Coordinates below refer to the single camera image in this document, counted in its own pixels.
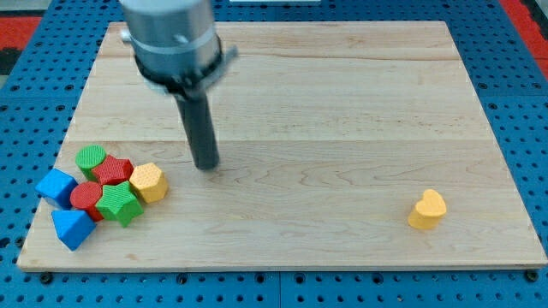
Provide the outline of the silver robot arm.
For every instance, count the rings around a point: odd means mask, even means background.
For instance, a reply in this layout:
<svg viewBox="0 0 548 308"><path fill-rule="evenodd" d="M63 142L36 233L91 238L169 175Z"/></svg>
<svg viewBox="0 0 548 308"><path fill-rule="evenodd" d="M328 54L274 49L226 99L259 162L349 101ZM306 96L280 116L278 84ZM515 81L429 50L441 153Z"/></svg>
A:
<svg viewBox="0 0 548 308"><path fill-rule="evenodd" d="M215 85L238 57L217 35L209 0L122 0L128 31L143 77L184 97Z"/></svg>

